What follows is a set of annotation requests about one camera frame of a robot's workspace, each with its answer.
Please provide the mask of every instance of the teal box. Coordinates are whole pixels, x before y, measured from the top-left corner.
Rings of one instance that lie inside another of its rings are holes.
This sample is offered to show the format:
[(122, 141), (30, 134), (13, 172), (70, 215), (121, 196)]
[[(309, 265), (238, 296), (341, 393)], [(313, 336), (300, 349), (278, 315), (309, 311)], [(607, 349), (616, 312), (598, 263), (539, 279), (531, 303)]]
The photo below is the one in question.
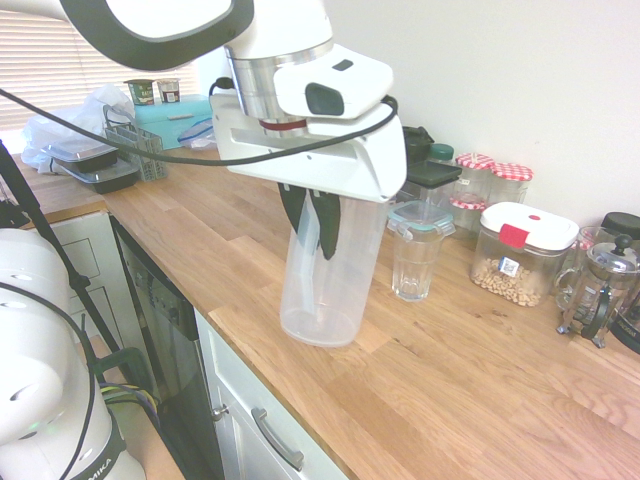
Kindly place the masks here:
[(136, 105), (136, 123), (162, 137), (165, 150), (180, 146), (178, 137), (195, 123), (211, 118), (211, 105), (204, 95), (184, 95), (179, 102)]

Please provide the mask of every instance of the red clip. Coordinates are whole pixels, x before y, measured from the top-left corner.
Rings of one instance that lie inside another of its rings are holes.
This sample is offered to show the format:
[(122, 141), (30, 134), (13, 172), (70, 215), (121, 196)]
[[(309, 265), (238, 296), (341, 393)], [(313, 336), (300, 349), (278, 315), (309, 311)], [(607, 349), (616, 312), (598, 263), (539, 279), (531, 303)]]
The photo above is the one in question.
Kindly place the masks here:
[(500, 229), (500, 241), (513, 248), (522, 248), (527, 243), (529, 232), (506, 223)]

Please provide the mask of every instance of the white wall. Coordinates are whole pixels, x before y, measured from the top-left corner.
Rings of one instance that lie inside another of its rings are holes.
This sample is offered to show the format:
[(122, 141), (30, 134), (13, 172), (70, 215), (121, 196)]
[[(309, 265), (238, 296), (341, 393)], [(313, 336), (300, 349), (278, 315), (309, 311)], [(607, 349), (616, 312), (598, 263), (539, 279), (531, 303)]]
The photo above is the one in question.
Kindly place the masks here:
[(219, 77), (230, 77), (231, 67), (224, 48), (220, 47), (195, 60), (200, 82), (200, 94), (208, 95), (209, 87)]
[(533, 168), (526, 203), (580, 225), (640, 215), (640, 2), (325, 0), (382, 60), (404, 125)]

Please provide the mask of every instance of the window blind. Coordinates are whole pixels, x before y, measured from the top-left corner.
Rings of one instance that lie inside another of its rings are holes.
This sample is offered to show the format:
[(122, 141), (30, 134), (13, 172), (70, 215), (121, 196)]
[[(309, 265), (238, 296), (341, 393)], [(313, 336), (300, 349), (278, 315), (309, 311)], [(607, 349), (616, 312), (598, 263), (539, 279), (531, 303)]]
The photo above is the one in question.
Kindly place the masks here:
[[(43, 110), (82, 105), (107, 83), (129, 95), (124, 80), (166, 77), (180, 79), (181, 94), (199, 93), (193, 63), (168, 72), (133, 70), (103, 56), (66, 22), (0, 11), (0, 87)], [(0, 131), (23, 128), (31, 116), (0, 97)]]

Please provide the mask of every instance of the black food container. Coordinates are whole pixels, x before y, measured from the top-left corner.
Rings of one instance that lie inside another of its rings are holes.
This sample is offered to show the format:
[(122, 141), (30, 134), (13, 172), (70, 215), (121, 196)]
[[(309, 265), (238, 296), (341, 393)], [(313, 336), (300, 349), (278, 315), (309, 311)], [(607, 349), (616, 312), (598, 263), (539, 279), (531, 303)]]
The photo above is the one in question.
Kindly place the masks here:
[(114, 165), (96, 172), (79, 173), (65, 167), (62, 169), (96, 193), (115, 192), (130, 187), (138, 180), (138, 167), (121, 159)]
[(90, 138), (71, 138), (42, 149), (67, 171), (88, 173), (115, 165), (118, 149)]

